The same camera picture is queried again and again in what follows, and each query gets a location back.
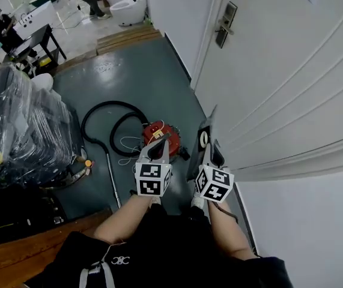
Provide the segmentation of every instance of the black shirt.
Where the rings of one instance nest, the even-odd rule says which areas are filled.
[[[2,31],[7,29],[10,23],[11,18],[8,15],[3,14],[0,16],[0,42],[3,44],[2,48],[7,53],[10,52],[12,48],[16,48],[23,43],[23,40],[16,33],[14,28],[11,28],[5,37],[2,35]]]
[[[216,246],[210,225],[182,216],[142,220],[120,245],[69,235],[43,273],[43,287],[79,287],[80,273],[104,259],[119,287],[292,287],[284,261],[242,261]],[[87,288],[106,287],[103,270],[88,276]]]

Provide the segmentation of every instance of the white cable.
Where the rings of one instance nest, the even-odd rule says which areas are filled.
[[[129,146],[126,146],[125,144],[123,144],[123,142],[122,142],[123,139],[138,139],[138,140],[140,140],[141,139],[140,137],[122,137],[120,139],[121,145],[123,147],[126,147],[127,149],[129,149],[131,151],[139,151],[140,152],[140,150],[137,147],[129,147]],[[139,159],[139,158],[132,158],[132,157],[130,157],[130,158],[123,158],[123,159],[120,159],[118,161],[118,164],[120,166],[126,166],[126,165],[128,165],[130,163],[131,160],[136,160],[136,159]]]
[[[156,134],[157,132],[162,131],[163,128],[165,127],[165,122],[164,122],[162,119],[161,119],[160,121],[161,121],[162,124],[163,124],[162,127],[161,127],[161,129],[159,129],[159,130],[157,130],[157,131],[155,131],[155,132],[153,133],[153,136],[151,137],[150,141],[148,141],[147,145],[149,145],[149,144],[151,143],[152,139],[154,138],[154,134]]]

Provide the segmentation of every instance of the door handle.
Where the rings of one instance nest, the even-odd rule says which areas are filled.
[[[234,31],[232,29],[230,29],[230,27],[227,25],[226,22],[228,22],[228,20],[226,20],[226,22],[222,19],[218,20],[220,27],[225,30],[227,33],[229,33],[230,35],[234,35]]]

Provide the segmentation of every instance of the white door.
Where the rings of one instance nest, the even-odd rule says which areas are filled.
[[[234,35],[213,34],[195,89],[206,115],[218,104],[229,167],[342,140],[343,0],[223,0],[217,19],[229,1]]]

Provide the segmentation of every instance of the plastic wrap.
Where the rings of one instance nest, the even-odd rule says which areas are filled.
[[[44,184],[73,160],[66,105],[12,65],[0,66],[0,187]]]

